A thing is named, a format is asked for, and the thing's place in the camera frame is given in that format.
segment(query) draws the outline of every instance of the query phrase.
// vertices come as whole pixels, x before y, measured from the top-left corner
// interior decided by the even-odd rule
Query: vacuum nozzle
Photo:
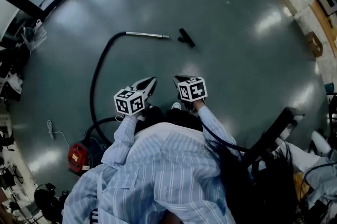
[[[163,35],[163,34],[126,32],[126,35],[146,36],[146,37],[154,37],[158,39],[170,39],[169,35]]]

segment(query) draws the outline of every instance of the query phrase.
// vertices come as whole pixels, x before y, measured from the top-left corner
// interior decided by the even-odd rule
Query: striped shirt
[[[212,132],[236,144],[206,106],[199,116]],[[102,164],[76,183],[65,202],[63,224],[84,223],[92,215],[104,224],[158,223],[166,210],[182,222],[235,223],[226,206],[219,167],[205,148],[204,139],[213,137],[205,129],[200,139],[202,133],[191,137],[182,127],[170,129],[168,123],[159,123],[148,128],[150,135],[138,139],[136,122],[135,116],[124,118]]]

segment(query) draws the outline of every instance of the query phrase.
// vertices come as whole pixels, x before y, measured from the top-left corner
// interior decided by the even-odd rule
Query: white sneaker
[[[171,107],[171,110],[172,110],[173,108],[181,110],[181,105],[180,105],[180,103],[174,103],[174,104],[172,105],[172,107]]]

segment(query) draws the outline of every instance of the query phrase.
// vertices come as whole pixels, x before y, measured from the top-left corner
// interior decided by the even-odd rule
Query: leg
[[[203,131],[200,120],[188,111],[173,108],[166,112],[166,120],[178,126]]]
[[[159,107],[154,106],[147,111],[145,121],[138,120],[135,133],[165,121],[163,112]]]

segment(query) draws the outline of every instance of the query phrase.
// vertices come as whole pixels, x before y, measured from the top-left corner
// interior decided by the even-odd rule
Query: fiducial marker cube
[[[143,94],[121,89],[114,96],[117,112],[132,116],[145,108]]]
[[[180,82],[178,88],[181,100],[192,102],[207,97],[205,80],[202,77]]]

